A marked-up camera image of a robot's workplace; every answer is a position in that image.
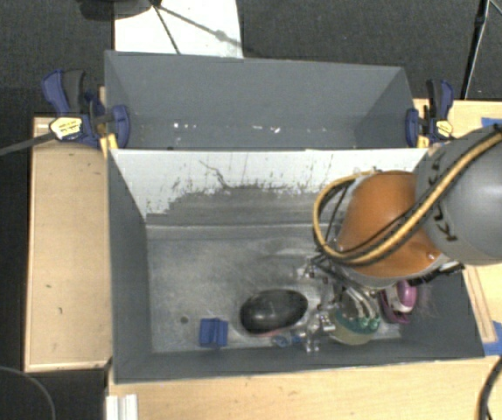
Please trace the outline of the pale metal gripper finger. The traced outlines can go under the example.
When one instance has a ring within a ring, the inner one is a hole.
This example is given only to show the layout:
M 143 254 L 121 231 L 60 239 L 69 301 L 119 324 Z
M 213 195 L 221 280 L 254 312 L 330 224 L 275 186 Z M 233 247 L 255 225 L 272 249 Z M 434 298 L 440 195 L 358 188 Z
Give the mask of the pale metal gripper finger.
M 295 274 L 298 284 L 326 284 L 326 274 L 311 263 L 297 268 Z
M 307 354 L 319 351 L 320 340 L 325 335 L 323 314 L 311 315 L 303 328 L 303 348 Z

